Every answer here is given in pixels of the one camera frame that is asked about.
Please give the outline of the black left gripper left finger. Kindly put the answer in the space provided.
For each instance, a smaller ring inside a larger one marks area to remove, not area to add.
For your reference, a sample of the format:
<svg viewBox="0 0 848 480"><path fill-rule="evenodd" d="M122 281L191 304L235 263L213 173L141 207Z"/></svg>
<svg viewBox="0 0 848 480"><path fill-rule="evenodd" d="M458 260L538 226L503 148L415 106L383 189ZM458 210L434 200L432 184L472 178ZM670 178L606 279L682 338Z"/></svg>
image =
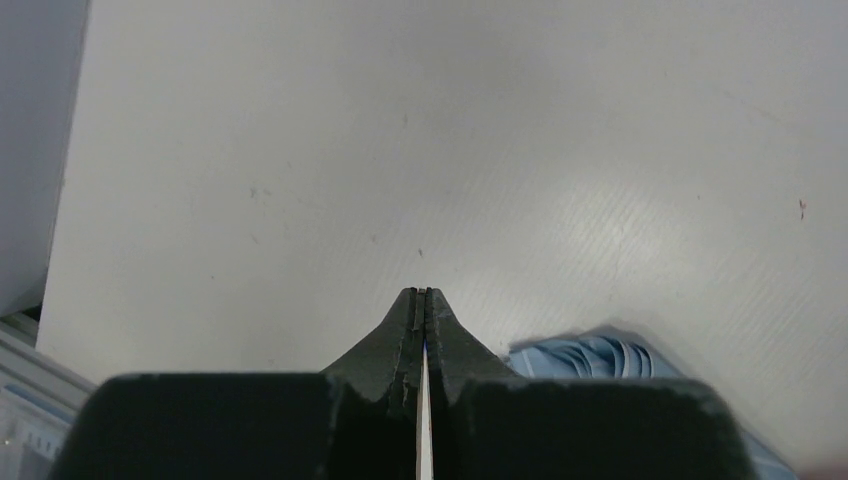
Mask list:
<svg viewBox="0 0 848 480"><path fill-rule="evenodd" d="M323 370L339 395L329 479L414 479L425 292L401 291L383 320Z"/></svg>

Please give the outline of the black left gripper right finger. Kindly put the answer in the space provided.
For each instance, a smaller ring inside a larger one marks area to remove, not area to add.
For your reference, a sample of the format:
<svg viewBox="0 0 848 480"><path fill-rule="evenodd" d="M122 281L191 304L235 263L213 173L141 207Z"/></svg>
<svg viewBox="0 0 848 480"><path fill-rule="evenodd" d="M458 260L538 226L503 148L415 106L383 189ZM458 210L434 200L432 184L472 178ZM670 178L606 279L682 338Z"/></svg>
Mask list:
<svg viewBox="0 0 848 480"><path fill-rule="evenodd" d="M520 379L463 327L439 289L426 290L424 327L435 477L521 478L512 445L522 437Z"/></svg>

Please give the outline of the blue checked cloth napkin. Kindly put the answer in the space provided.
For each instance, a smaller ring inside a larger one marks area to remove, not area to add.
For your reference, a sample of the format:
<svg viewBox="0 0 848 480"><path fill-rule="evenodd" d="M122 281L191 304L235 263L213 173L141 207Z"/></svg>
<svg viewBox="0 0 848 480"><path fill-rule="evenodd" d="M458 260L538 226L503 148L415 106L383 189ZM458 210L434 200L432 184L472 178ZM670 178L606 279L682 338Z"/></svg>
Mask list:
<svg viewBox="0 0 848 480"><path fill-rule="evenodd" d="M528 404L516 433L491 447L544 479L793 479L742 430L708 384L638 342L609 335L513 350L520 375L500 389Z"/></svg>

